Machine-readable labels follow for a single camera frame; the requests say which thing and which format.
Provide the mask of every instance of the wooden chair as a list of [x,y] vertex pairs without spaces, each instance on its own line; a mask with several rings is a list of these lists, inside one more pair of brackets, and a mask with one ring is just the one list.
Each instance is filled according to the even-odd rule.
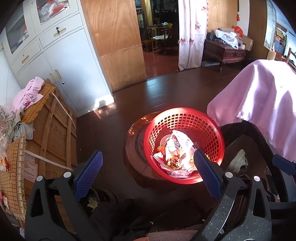
[[291,48],[289,48],[289,52],[288,52],[288,55],[287,55],[287,58],[286,58],[286,63],[289,62],[290,54],[292,54],[296,58],[296,53],[293,53]]
[[289,48],[289,52],[288,52],[285,62],[296,72],[296,67],[289,61],[291,54],[296,58],[296,53],[293,53],[291,48]]
[[146,47],[146,52],[149,52],[150,46],[152,47],[152,52],[154,52],[154,46],[153,46],[153,43],[155,41],[153,39],[154,36],[155,36],[155,31],[154,31],[154,29],[150,28],[150,29],[148,29],[148,39],[141,41],[142,45],[145,45],[145,47]]
[[163,35],[156,36],[155,39],[159,41],[159,48],[163,50],[163,54],[167,54],[167,46],[171,46],[173,49],[173,41],[172,41],[172,23],[168,23],[168,28],[162,29],[161,32]]

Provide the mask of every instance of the white curtain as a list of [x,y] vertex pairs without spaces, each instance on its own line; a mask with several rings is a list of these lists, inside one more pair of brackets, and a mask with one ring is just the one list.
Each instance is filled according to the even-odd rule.
[[199,68],[207,33],[207,0],[178,0],[179,69]]

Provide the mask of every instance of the sneaker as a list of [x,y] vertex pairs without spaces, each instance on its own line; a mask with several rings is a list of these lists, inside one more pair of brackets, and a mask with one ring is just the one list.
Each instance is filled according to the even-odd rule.
[[227,167],[227,172],[231,172],[234,175],[237,175],[241,169],[246,170],[247,169],[247,159],[245,157],[246,153],[243,149],[241,149],[235,158],[231,161],[229,166]]

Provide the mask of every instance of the red plastic basket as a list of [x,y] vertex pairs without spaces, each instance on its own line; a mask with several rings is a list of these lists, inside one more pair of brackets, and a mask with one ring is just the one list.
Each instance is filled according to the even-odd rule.
[[202,181],[198,171],[188,178],[174,178],[160,169],[154,159],[155,141],[163,128],[179,130],[208,155],[210,161],[221,164],[224,156],[224,140],[222,133],[214,121],[204,113],[190,108],[173,108],[157,115],[147,126],[144,134],[144,152],[150,166],[164,179],[179,184],[193,184]]

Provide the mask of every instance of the pink towel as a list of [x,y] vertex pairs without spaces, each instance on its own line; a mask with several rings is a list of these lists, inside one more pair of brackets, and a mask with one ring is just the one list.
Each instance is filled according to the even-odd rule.
[[11,110],[18,113],[20,109],[25,110],[29,106],[37,103],[43,98],[43,95],[39,94],[44,80],[35,77],[35,79],[30,80],[26,87],[22,89],[17,96],[13,99],[11,104]]
[[253,123],[286,159],[296,160],[296,74],[285,62],[256,60],[207,106],[218,126]]

